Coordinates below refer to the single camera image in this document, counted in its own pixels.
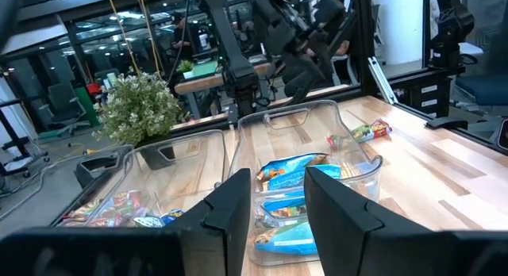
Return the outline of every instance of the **red object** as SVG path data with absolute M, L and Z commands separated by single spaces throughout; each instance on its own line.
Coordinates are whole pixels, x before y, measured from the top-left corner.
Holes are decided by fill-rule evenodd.
M 98 82 L 89 83 L 87 85 L 87 91 L 88 94 L 100 94 L 101 91 L 101 85 L 98 84 Z

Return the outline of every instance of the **white flowering plant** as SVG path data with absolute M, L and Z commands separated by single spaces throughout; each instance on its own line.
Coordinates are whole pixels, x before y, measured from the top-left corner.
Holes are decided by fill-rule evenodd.
M 107 104 L 98 110 L 103 127 L 93 135 L 133 145 L 168 135 L 181 111 L 177 101 L 167 83 L 155 75 L 121 75 Z

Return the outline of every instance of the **black office chair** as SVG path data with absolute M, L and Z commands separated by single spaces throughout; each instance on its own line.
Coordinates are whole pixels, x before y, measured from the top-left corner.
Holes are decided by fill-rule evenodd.
M 89 121 L 79 121 L 81 117 L 87 114 L 87 111 L 79 102 L 78 97 L 70 84 L 58 84 L 50 86 L 49 99 L 55 109 L 53 113 L 49 105 L 43 105 L 39 110 L 47 110 L 51 115 L 51 121 L 54 125 L 64 125 L 57 134 L 62 136 L 62 133 L 69 132 L 71 136 L 79 126 L 91 126 Z

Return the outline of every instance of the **desk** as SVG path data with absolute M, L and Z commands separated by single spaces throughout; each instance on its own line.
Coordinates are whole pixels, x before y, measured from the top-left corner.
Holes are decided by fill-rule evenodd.
M 256 73 L 258 75 L 264 74 L 267 69 L 270 67 L 270 63 L 262 63 L 260 65 L 254 66 L 254 69 L 256 70 Z M 190 111 L 194 115 L 195 119 L 201 118 L 201 114 L 199 111 L 198 102 L 196 100 L 195 93 L 199 92 L 201 90 L 208 90 L 217 86 L 222 86 L 224 82 L 222 81 L 222 75 L 221 74 L 215 74 L 209 77 L 205 77 L 202 79 L 196 79 L 193 81 L 188 82 L 181 82 L 178 85 L 175 86 L 175 92 L 177 94 L 185 94 L 187 98 L 189 99 L 190 103 Z
M 508 229 L 508 157 L 448 130 L 430 130 L 425 121 L 373 97 L 339 104 L 349 128 L 383 118 L 389 136 L 362 144 L 370 155 L 382 155 L 380 203 L 432 230 Z M 299 132 L 307 138 L 325 138 Z M 233 158 L 236 131 L 225 131 Z M 262 267 L 245 256 L 243 275 L 323 275 L 319 262 Z

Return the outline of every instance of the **clear plastic bin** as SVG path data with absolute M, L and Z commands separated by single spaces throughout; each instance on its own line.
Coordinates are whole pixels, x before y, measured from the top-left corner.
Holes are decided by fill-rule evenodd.
M 267 163 L 296 155 L 326 154 L 325 158 L 313 159 L 307 165 L 340 166 L 339 175 L 335 175 L 338 182 L 374 201 L 379 200 L 379 170 L 383 158 L 368 158 L 342 122 L 335 102 L 309 102 L 256 113 L 239 120 L 238 126 L 240 143 L 230 175 L 241 168 L 251 169 L 252 212 L 247 253 L 254 263 L 279 265 L 318 259 L 314 239 L 307 237 L 311 232 L 302 191 L 303 175 L 301 172 L 293 174 L 292 186 L 269 190 L 266 180 L 261 182 L 258 174 Z M 326 141 L 331 134 L 339 136 L 341 141 L 337 150 L 333 150 Z M 277 177 L 289 173 L 284 171 Z M 289 202 L 287 207 L 275 213 L 264 209 L 266 204 L 283 201 L 296 201 L 303 205 L 294 206 Z
M 84 226 L 100 201 L 122 180 L 123 159 L 133 149 L 132 145 L 118 146 L 46 167 L 40 176 L 43 190 L 55 195 L 48 201 L 67 198 L 67 207 L 52 217 L 51 226 Z
M 87 226 L 134 226 L 137 217 L 162 217 L 170 213 L 162 209 L 169 200 L 209 193 L 223 182 L 229 160 L 222 131 L 212 130 L 138 148 L 125 157 L 124 166 L 122 182 Z M 182 203 L 182 208 L 198 201 Z

